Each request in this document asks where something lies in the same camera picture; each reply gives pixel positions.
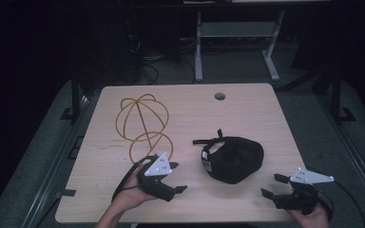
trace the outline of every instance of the table leg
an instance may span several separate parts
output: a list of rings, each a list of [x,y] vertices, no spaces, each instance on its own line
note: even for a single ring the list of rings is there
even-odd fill
[[[278,72],[275,69],[275,65],[274,65],[274,62],[272,61],[271,57],[272,57],[272,51],[274,50],[274,47],[275,47],[275,43],[277,42],[277,39],[278,39],[280,26],[283,21],[284,12],[285,12],[284,10],[279,12],[277,21],[274,25],[274,30],[272,31],[271,43],[270,43],[268,49],[262,51],[263,59],[265,60],[266,66],[268,67],[268,70],[269,70],[269,74],[271,75],[271,78],[273,81],[279,80]]]
[[[197,21],[197,51],[195,52],[195,80],[201,82],[202,77],[202,59],[201,59],[201,12],[198,12]]]

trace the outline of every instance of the hand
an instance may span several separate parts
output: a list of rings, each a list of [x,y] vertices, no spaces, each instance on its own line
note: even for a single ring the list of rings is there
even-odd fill
[[[137,170],[126,181],[124,185],[125,190],[121,191],[112,202],[119,203],[124,211],[138,207],[146,201],[156,199],[151,195],[147,195],[147,193],[142,191],[142,189],[138,186],[137,174],[142,168],[142,165],[137,168]]]
[[[317,203],[316,209],[304,216],[299,210],[286,210],[302,228],[329,228],[328,216],[324,207]]]
[[[96,224],[96,228],[114,228],[125,211],[138,207],[148,200],[156,199],[153,196],[147,195],[138,186],[138,179],[136,176],[142,167],[143,166],[141,165],[137,168],[126,181],[124,185],[125,190],[121,191],[114,201],[111,202],[102,218],[100,218],[99,222]]]

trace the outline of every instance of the white metal frame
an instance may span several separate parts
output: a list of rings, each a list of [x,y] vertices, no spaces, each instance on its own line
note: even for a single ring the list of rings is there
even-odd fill
[[[280,26],[284,17],[284,10],[279,12],[275,22],[203,22],[201,12],[198,12],[197,20],[197,50],[195,52],[195,79],[203,80],[201,38],[202,37],[270,37],[271,43],[262,56],[268,67],[273,81],[279,80],[278,72],[272,61],[272,52],[277,42]]]

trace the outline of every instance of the table surface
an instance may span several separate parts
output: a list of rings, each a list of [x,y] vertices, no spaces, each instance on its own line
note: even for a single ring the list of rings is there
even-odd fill
[[[225,99],[215,99],[216,93],[223,93]],[[127,118],[128,108],[132,105],[128,105],[130,100],[126,100],[122,109],[121,102],[125,98],[138,99],[145,94],[156,99],[156,102],[147,99],[140,104],[146,131],[161,131],[163,125],[160,120],[166,124],[163,128],[165,137],[159,140],[153,153],[170,154],[172,144],[170,161],[180,164],[163,182],[172,187],[187,185],[188,188],[170,202],[152,200],[125,212],[121,222],[291,219],[260,192],[260,188],[265,188],[277,194],[291,194],[290,185],[274,181],[274,174],[290,176],[298,167],[304,167],[270,85],[139,85],[103,89],[67,183],[66,189],[76,190],[76,194],[74,197],[62,197],[56,213],[59,222],[98,221],[110,204],[115,188],[132,166],[129,149],[132,148],[135,161],[149,151],[148,142],[132,144],[121,137],[135,139],[144,133],[137,106],[132,108]],[[192,141],[217,138],[218,129],[222,130],[223,136],[259,142],[265,153],[261,169],[238,184],[212,179],[202,167],[202,145],[193,145]]]

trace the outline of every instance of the black clamp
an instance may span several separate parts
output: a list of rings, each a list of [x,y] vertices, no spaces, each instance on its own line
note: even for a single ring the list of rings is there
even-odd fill
[[[112,196],[111,201],[114,201],[117,195],[121,191],[125,190],[124,185],[126,181],[138,168],[138,166],[146,160],[150,160],[150,162],[146,163],[137,174],[137,187],[140,187],[145,193],[162,200],[171,201],[174,198],[175,194],[180,194],[187,188],[186,185],[172,188],[162,183],[162,179],[168,176],[172,172],[172,169],[176,168],[179,165],[176,162],[169,162],[166,153],[163,153],[161,156],[146,156],[145,158],[136,162],[126,173],[123,180],[121,180],[120,184],[118,185]]]
[[[317,182],[334,181],[333,177],[320,175],[305,169],[298,169],[292,177],[275,174],[275,181],[290,183],[293,188],[291,195],[275,195],[274,193],[261,188],[262,195],[273,201],[277,209],[300,210],[301,214],[309,215],[319,202],[327,212],[328,220],[331,221],[333,211],[328,204],[318,196],[318,190],[313,186]]]

